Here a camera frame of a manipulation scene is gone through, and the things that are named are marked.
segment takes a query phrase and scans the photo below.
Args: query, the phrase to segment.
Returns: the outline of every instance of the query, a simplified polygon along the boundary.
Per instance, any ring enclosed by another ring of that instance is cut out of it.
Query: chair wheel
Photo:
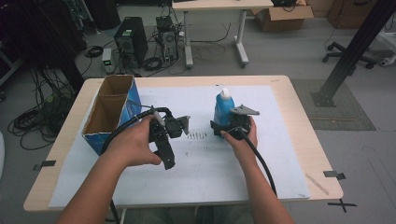
[[[366,68],[367,69],[372,69],[372,68],[374,68],[374,65],[372,63],[367,63],[366,64]]]

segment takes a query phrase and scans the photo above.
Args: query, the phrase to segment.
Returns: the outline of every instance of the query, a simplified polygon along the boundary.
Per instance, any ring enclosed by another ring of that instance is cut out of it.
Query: green mat
[[[341,85],[333,97],[336,107],[315,106],[310,93],[318,92],[324,82],[325,80],[321,79],[291,80],[314,129],[333,131],[376,130],[345,83]]]

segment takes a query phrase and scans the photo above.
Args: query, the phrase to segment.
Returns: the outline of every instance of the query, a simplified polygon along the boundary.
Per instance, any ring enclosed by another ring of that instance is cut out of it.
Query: black tape
[[[338,174],[336,171],[323,171],[323,174],[326,177],[337,177],[337,180],[346,179],[344,173]]]
[[[328,205],[342,206],[345,213],[347,212],[347,209],[346,209],[347,206],[357,207],[357,205],[354,204],[354,203],[344,203],[343,199],[340,199],[340,203],[327,203],[327,204]]]
[[[43,162],[41,162],[41,165],[36,164],[33,167],[33,170],[34,171],[40,171],[42,167],[44,167],[44,166],[54,166],[55,163],[56,163],[56,161],[43,161]]]

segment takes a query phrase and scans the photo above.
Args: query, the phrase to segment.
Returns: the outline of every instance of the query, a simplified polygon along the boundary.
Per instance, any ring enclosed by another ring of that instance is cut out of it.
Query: hand
[[[154,116],[145,117],[133,127],[125,129],[110,142],[105,154],[111,154],[125,167],[160,164],[161,158],[149,149],[149,122],[152,119],[155,119]]]
[[[250,133],[247,135],[247,137],[250,139],[254,147],[257,147],[257,127],[253,117],[250,117],[250,126]],[[232,135],[224,131],[222,131],[221,134],[233,147],[233,154],[235,154],[235,157],[239,160],[239,163],[243,169],[252,165],[257,165],[256,155],[245,139],[236,140]]]

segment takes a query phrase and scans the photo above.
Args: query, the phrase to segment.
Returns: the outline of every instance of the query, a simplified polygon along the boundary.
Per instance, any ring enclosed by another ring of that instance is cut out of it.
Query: cardboard box
[[[93,102],[83,138],[100,155],[103,143],[121,124],[140,114],[140,97],[133,76],[108,76]]]
[[[376,0],[336,0],[329,13],[329,22],[337,29],[359,29]]]
[[[300,30],[307,18],[314,18],[311,6],[270,7],[258,12],[254,20],[263,32],[276,32]]]
[[[315,18],[327,18],[335,0],[307,0]]]

